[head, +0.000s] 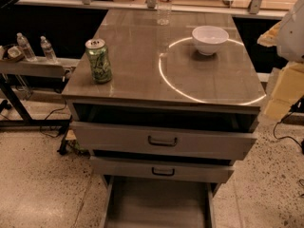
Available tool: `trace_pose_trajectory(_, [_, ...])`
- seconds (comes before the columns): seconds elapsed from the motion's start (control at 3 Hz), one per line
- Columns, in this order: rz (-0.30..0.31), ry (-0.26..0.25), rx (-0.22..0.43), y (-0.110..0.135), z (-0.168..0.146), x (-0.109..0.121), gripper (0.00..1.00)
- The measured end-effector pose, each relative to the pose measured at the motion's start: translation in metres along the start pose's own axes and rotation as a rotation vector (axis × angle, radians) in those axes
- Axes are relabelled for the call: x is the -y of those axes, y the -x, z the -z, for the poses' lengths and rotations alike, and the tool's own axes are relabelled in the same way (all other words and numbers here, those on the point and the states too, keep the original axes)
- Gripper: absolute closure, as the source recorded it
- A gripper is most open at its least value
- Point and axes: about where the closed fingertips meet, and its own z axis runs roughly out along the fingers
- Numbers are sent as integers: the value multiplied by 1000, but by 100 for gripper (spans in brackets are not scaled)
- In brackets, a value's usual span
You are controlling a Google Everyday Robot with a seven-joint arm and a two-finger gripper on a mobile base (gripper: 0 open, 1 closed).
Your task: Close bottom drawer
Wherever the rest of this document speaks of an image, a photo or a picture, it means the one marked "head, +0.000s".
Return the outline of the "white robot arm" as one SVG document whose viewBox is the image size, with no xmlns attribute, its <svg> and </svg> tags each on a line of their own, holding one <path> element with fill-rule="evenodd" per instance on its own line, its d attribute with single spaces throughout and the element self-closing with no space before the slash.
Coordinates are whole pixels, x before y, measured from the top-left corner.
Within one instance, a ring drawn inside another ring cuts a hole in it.
<svg viewBox="0 0 304 228">
<path fill-rule="evenodd" d="M 276 46 L 288 61 L 279 72 L 264 115 L 280 122 L 291 106 L 304 96 L 304 0 L 297 0 L 281 21 L 259 36 L 264 47 Z"/>
</svg>

